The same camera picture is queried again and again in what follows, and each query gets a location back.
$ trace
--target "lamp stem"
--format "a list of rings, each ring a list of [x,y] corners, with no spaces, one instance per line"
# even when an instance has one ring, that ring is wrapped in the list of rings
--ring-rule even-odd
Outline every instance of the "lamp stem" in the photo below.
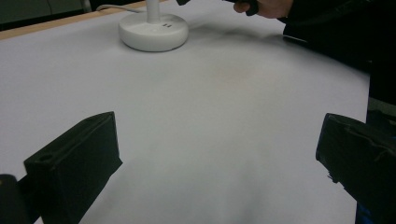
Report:
[[[160,1],[159,0],[146,0],[148,23],[158,24],[160,19]]]

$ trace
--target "person's hand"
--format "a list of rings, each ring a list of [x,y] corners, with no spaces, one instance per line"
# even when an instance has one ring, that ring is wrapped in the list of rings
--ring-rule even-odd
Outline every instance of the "person's hand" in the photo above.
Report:
[[[277,19],[288,17],[293,0],[257,0],[259,4],[259,12],[257,15],[268,19]],[[237,1],[233,5],[233,9],[238,13],[248,11],[249,3]]]

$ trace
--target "black device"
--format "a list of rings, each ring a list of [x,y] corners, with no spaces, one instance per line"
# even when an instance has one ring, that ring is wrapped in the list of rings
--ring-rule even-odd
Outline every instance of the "black device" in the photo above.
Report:
[[[19,182],[0,175],[0,223],[77,224],[121,164],[114,113],[84,119],[25,160]]]
[[[334,183],[367,208],[375,224],[396,223],[396,140],[360,122],[327,114],[317,160]]]
[[[256,15],[257,12],[259,12],[259,4],[258,4],[257,0],[223,0],[223,1],[232,2],[232,3],[235,3],[237,1],[242,1],[242,2],[249,3],[250,8],[247,11],[247,16],[253,16],[253,15]],[[190,2],[190,0],[177,0],[177,3],[180,6],[186,5],[188,2]]]

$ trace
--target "white table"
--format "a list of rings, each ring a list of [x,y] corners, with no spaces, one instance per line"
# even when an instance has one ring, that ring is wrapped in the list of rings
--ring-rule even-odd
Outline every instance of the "white table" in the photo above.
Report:
[[[120,42],[129,12],[0,41],[0,172],[115,111],[124,164],[81,223],[354,223],[315,152],[326,113],[364,120],[369,77],[232,8],[162,3],[191,28],[165,53]]]

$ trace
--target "lamp base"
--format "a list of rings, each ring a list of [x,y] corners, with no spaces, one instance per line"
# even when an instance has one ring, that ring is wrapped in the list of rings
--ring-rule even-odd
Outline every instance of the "lamp base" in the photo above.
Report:
[[[182,46],[189,35],[189,26],[178,16],[162,14],[160,21],[147,22],[146,12],[128,15],[120,20],[121,40],[133,49],[158,52]]]

